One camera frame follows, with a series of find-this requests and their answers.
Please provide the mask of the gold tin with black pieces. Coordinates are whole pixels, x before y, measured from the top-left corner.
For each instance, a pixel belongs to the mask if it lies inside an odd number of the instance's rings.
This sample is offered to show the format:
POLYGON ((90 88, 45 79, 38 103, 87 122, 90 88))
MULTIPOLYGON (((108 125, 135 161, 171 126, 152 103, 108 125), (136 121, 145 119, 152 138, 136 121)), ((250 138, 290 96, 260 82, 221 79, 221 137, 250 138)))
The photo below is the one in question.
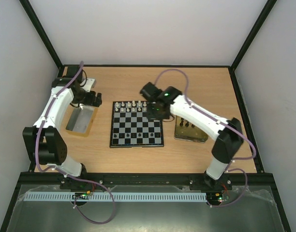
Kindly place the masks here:
POLYGON ((208 135, 184 118, 176 116, 174 138, 183 141, 205 143, 208 135))

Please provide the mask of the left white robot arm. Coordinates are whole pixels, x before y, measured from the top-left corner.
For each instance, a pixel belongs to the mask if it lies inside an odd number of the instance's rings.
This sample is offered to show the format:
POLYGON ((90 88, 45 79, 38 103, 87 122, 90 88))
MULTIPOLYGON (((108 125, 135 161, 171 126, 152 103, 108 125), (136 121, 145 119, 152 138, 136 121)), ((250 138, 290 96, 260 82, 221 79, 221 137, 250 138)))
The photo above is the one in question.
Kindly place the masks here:
POLYGON ((87 78, 83 67, 84 63, 80 62, 78 66, 69 67, 65 76, 55 78, 41 116, 32 127, 23 129, 28 157, 42 173, 56 170, 64 177, 86 177, 84 164, 68 154, 60 134, 65 113, 69 106, 73 106, 66 129, 72 135, 88 136, 97 109, 102 104, 101 93, 92 90, 96 80, 87 78))

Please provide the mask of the silver gold tin lid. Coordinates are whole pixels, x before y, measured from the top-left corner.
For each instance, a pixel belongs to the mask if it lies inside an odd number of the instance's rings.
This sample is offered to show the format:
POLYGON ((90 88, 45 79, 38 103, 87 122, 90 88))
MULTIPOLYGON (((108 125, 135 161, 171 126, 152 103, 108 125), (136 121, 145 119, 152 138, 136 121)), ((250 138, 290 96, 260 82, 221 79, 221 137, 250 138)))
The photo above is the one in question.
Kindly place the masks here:
POLYGON ((80 105, 74 108, 66 125, 66 131, 75 136, 88 137, 98 107, 80 105))

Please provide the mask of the black silver chess board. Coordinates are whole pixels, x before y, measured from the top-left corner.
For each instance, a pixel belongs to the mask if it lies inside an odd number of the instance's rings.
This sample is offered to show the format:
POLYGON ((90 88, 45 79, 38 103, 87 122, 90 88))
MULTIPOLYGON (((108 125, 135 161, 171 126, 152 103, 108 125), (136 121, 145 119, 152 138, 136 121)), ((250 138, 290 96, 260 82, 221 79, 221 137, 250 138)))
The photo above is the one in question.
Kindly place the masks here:
POLYGON ((147 118, 147 101, 118 101, 119 111, 112 103, 110 148, 163 147, 163 122, 147 118))

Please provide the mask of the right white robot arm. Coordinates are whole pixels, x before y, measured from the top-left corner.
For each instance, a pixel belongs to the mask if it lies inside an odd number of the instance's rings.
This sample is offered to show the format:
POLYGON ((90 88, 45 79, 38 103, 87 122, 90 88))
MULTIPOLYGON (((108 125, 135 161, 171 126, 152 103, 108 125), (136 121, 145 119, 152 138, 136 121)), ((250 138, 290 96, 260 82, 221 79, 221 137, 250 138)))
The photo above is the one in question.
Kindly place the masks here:
POLYGON ((209 189, 219 186, 222 174, 243 144, 240 121, 209 112, 172 86, 163 91, 149 82, 140 90, 140 94, 149 102, 149 119, 163 120, 171 115, 181 117, 201 129, 215 142, 211 151, 213 159, 204 172, 204 184, 209 189))

